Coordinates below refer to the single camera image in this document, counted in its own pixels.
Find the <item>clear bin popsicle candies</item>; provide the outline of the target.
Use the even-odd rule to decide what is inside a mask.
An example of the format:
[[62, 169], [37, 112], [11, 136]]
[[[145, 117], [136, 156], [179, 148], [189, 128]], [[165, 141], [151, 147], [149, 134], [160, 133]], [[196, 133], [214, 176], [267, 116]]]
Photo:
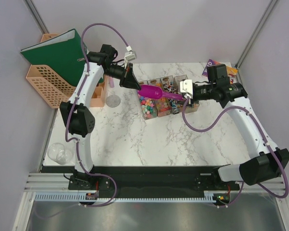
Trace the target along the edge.
[[[187, 75], [181, 75], [181, 76], [175, 76], [174, 77], [174, 87], [175, 89], [177, 90], [177, 93], [179, 94], [180, 93], [180, 82], [181, 81], [184, 81], [188, 79]], [[178, 114], [178, 113], [181, 113], [182, 112], [182, 108], [183, 108], [183, 104], [184, 102], [183, 101], [178, 101], [175, 105], [175, 107], [173, 108], [172, 110], [172, 113], [175, 115], [175, 114]], [[194, 103], [193, 105], [188, 105], [186, 107], [186, 110], [185, 112], [186, 113], [192, 113], [192, 112], [195, 112], [198, 110], [198, 107], [199, 107], [199, 104], [197, 103]]]

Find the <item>magenta plastic scoop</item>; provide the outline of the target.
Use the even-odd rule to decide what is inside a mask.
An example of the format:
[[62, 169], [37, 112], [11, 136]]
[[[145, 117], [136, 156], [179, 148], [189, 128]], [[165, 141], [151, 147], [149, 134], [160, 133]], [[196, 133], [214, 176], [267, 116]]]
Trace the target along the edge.
[[142, 85], [141, 89], [137, 91], [140, 96], [150, 99], [158, 100], [161, 98], [170, 98], [183, 101], [184, 98], [180, 94], [165, 92], [161, 87], [153, 85]]

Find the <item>clear bin lollipops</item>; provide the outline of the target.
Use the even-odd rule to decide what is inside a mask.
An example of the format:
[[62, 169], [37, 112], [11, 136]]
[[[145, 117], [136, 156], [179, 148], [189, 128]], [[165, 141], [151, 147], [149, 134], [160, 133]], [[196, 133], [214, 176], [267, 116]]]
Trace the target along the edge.
[[[164, 88], [164, 91], [167, 93], [179, 94], [177, 84], [175, 83], [173, 76], [167, 76], [161, 78], [161, 82]], [[178, 114], [181, 112], [182, 101], [169, 98], [171, 105], [171, 113]]]

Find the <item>clear bin translucent star candies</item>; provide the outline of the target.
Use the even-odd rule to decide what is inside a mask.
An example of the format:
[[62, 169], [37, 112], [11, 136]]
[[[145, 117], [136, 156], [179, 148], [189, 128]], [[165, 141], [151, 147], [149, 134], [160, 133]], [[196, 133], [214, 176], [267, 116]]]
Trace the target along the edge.
[[[162, 90], [164, 90], [160, 79], [153, 79], [150, 80], [148, 83], [149, 85], [158, 86]], [[162, 97], [158, 100], [154, 100], [154, 102], [157, 107], [158, 117], [168, 116], [171, 114], [171, 105], [168, 98]]]

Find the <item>clear bin opaque star candies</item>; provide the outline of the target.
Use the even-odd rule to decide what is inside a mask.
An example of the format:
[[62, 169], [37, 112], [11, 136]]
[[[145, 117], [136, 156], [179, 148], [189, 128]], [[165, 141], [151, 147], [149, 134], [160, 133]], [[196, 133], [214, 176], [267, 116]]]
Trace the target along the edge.
[[158, 111], [155, 105], [155, 102], [151, 98], [147, 98], [144, 96], [141, 96], [139, 93], [137, 93], [140, 107], [143, 113], [143, 117], [145, 120], [156, 118], [158, 116]]

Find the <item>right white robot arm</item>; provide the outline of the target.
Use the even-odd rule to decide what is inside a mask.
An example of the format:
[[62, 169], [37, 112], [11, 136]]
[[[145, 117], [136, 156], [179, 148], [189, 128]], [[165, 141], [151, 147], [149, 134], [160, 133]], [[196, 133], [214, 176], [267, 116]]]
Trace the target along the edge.
[[240, 83], [231, 83], [224, 64], [207, 68], [208, 83], [198, 85], [192, 80], [180, 83], [180, 92], [192, 101], [215, 100], [223, 113], [228, 113], [247, 146], [250, 159], [237, 165], [226, 165], [214, 170], [211, 184], [223, 189], [229, 181], [255, 185], [285, 175], [289, 151], [280, 149], [265, 132], [252, 109], [248, 94]]

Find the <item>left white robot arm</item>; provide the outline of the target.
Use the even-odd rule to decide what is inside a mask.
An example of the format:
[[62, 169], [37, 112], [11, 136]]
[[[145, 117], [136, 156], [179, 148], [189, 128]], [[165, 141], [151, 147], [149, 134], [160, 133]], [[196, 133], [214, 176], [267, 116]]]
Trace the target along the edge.
[[133, 73], [132, 61], [136, 53], [131, 46], [126, 47], [124, 65], [114, 63], [116, 49], [111, 45], [102, 45], [99, 52], [85, 55], [85, 64], [79, 83], [67, 102], [61, 102], [59, 109], [66, 127], [65, 139], [76, 143], [75, 170], [83, 173], [79, 183], [85, 189], [92, 189], [96, 177], [89, 172], [94, 164], [91, 157], [91, 133], [95, 126], [95, 118], [89, 110], [91, 99], [99, 80], [103, 76], [116, 78], [119, 85], [127, 89], [140, 90]]

